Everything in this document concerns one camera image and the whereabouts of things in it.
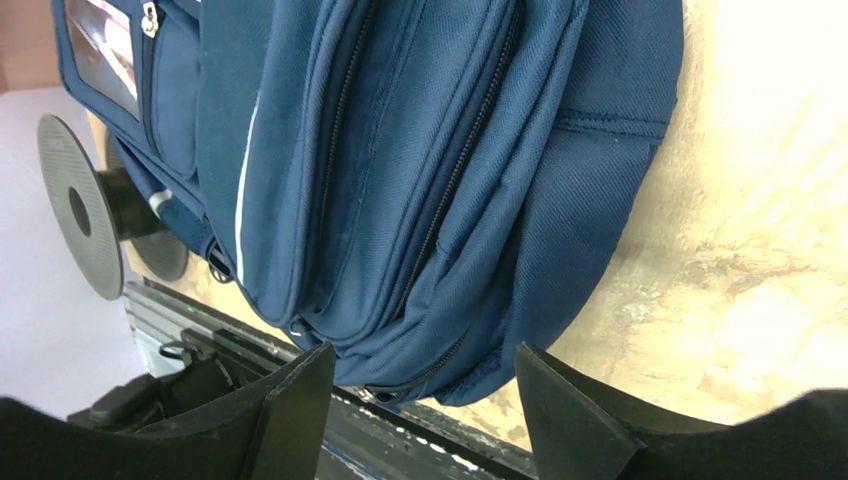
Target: marbled surface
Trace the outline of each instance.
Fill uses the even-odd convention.
[[[550,351],[663,407],[735,423],[848,387],[848,2],[684,8],[667,141],[606,275]],[[194,260],[173,286],[263,325]],[[514,381],[438,408],[530,447]]]

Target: white reflective stripe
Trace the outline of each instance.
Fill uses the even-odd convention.
[[[147,203],[150,205],[150,208],[153,209],[153,213],[156,216],[159,216],[159,207],[162,206],[163,203],[168,200],[174,198],[174,192],[169,189],[162,190],[161,192],[156,192],[147,199]]]
[[[236,199],[236,278],[244,285],[244,251],[241,245],[241,227],[244,215],[244,184],[247,180],[247,164],[250,162],[250,142],[253,138],[253,123],[256,121],[256,111],[259,109],[259,97],[253,105],[253,114],[250,116],[250,126],[247,128],[247,145],[244,147],[244,160],[241,164],[241,175],[239,175],[239,191]]]

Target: clear plastic window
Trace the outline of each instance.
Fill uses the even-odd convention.
[[[65,0],[65,9],[82,81],[139,118],[127,15],[103,0]]]

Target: black zipper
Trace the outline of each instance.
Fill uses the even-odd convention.
[[[365,47],[365,40],[368,37],[368,32],[371,30],[371,23],[374,20],[377,4],[379,0],[371,0],[368,5],[368,11],[365,14],[365,19],[362,26],[359,28],[359,34],[356,37],[356,43],[353,47],[353,53],[350,56],[350,62],[345,73],[342,90],[339,94],[339,101],[336,105],[336,113],[333,117],[333,127],[330,133],[330,145],[327,150],[327,171],[324,174],[324,191],[321,194],[321,214],[318,217],[318,242],[321,241],[324,230],[324,219],[327,213],[327,198],[330,191],[330,181],[333,174],[333,165],[338,155],[339,137],[341,136],[342,124],[347,114],[347,107],[350,104],[350,90],[353,87],[353,81],[356,78],[356,72],[359,69],[359,64],[362,61],[362,51]]]
[[[147,144],[153,154],[161,159],[159,147],[153,135],[153,54],[156,51],[156,34],[165,20],[165,12],[156,2],[143,2],[144,16],[141,21],[142,30],[142,64],[141,64],[141,123]]]
[[[457,351],[459,351],[459,347],[461,347],[462,344],[465,343],[465,338],[467,336],[468,334],[465,333],[461,337],[459,337],[459,340],[457,340],[456,342],[454,342],[453,345],[451,345],[451,348],[449,348],[448,351],[445,352],[444,355],[442,355],[438,362],[433,364],[432,367],[427,369],[426,372],[422,373],[414,380],[410,380],[404,384],[397,385],[394,387],[367,386],[365,388],[371,393],[373,393],[374,398],[376,398],[380,403],[386,405],[392,405],[393,403],[396,403],[398,400],[405,397],[414,388],[420,387],[424,384],[424,382],[430,380],[433,375],[438,373],[439,370],[441,370],[445,365],[447,365],[450,359],[453,358],[454,355],[456,355]]]
[[[463,144],[459,157],[456,159],[447,187],[445,187],[442,198],[439,200],[439,206],[436,208],[436,213],[430,222],[427,234],[424,236],[424,242],[422,243],[421,248],[418,251],[418,255],[415,258],[415,264],[412,267],[412,272],[409,274],[403,293],[401,294],[400,301],[398,301],[397,307],[392,314],[391,321],[397,320],[403,314],[406,298],[409,296],[409,292],[412,290],[412,286],[418,278],[421,267],[424,265],[424,259],[427,258],[427,255],[433,249],[433,244],[436,240],[436,232],[438,232],[439,227],[444,220],[447,213],[447,207],[453,200],[453,195],[456,193],[456,187],[459,185],[462,174],[465,172],[465,167],[468,165],[468,159],[471,157],[471,154],[474,152],[474,148],[477,146],[477,141],[480,139],[483,127],[485,127],[486,122],[489,119],[489,115],[492,113],[492,108],[494,107],[498,93],[500,92],[501,83],[503,82],[509,63],[512,61],[516,46],[518,45],[523,19],[524,0],[518,0],[515,4],[515,9],[512,12],[512,17],[510,18],[509,29],[507,30],[504,44],[501,47],[498,62],[495,66],[495,73],[492,76],[492,80],[489,83],[488,88],[486,89],[486,96],[483,98],[483,103],[477,111],[477,116],[474,117],[471,132]]]

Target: backpack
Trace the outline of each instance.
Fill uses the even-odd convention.
[[[517,345],[560,336],[663,140],[683,50],[679,0],[53,13],[66,89],[162,221],[384,404],[477,401]]]

